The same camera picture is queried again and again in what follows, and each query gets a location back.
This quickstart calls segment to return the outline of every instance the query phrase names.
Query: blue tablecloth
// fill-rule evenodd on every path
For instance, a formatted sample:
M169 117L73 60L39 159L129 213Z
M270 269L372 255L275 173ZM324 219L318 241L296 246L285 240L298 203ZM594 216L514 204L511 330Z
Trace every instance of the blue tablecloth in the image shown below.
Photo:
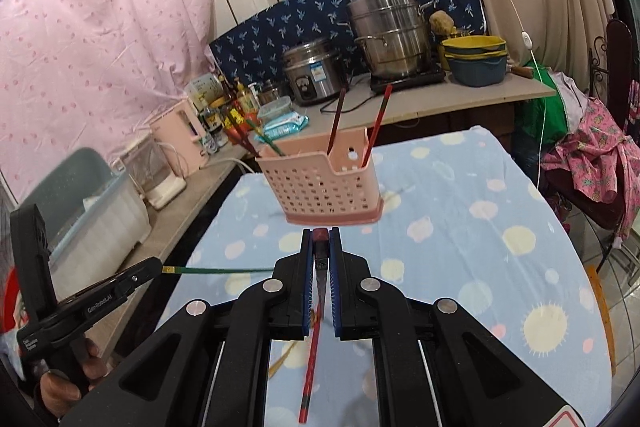
M604 327L582 264L555 215L499 142L483 128L377 147L385 200L374 225L341 227L346 251L407 297L458 300L582 415L609 410ZM300 247L261 174L243 176L188 266L273 266ZM186 275L161 322L191 299L217 304L266 275ZM320 334L310 427L377 424L370 342ZM274 342L271 360L287 343ZM298 343L268 384L266 423L298 425L308 343Z

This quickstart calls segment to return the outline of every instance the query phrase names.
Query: basket base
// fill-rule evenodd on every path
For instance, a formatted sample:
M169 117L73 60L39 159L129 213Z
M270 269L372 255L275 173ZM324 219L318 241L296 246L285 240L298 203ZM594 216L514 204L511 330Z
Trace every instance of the basket base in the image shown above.
M356 214L343 214L342 216L327 216L326 214L287 214L287 223L291 225L303 225L305 227L348 227L350 225L368 225L376 223L382 216L385 202L382 197L378 200L373 210L358 212Z

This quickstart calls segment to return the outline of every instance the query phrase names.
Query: pink curtain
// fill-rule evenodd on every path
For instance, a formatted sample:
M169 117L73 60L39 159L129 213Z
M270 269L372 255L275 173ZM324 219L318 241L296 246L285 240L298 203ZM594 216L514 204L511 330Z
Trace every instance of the pink curtain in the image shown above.
M72 150L110 162L210 70L213 0L0 0L0 169L18 201Z

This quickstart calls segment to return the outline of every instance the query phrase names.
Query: blue patterned cloth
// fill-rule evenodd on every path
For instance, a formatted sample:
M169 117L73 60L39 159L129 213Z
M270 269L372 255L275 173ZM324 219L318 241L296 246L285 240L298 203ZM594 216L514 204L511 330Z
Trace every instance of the blue patterned cloth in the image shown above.
M342 52L345 70L366 73L362 52L348 26L347 4L352 0L284 0L229 30L211 44L216 60L227 78L262 82L285 78L282 54L303 42L331 38ZM418 0L421 4L431 0ZM480 0L438 0L436 9L451 15L457 28L484 32Z
M591 285L568 236L531 181L483 128L376 147L385 209L374 225L340 227L346 251L407 297L459 301L582 415L607 413L607 340ZM300 249L261 174L243 176L189 266L273 266ZM191 299L235 298L256 275L182 276L162 320ZM378 424L370 342L339 342L330 299L320 333L310 427ZM274 342L273 363L288 344ZM308 343L269 381L265 425L297 426Z

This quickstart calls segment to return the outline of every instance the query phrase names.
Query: navy blue curtain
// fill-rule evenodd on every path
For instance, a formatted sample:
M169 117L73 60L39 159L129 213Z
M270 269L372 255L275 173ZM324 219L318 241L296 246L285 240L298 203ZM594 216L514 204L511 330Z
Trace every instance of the navy blue curtain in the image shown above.
M290 47L329 37L342 54L346 71L365 73L367 66L348 26L346 6L352 0L284 0L240 23L210 47L226 77L243 82L284 78L282 54ZM421 4L431 0L418 0ZM480 0L437 0L457 28L484 32Z

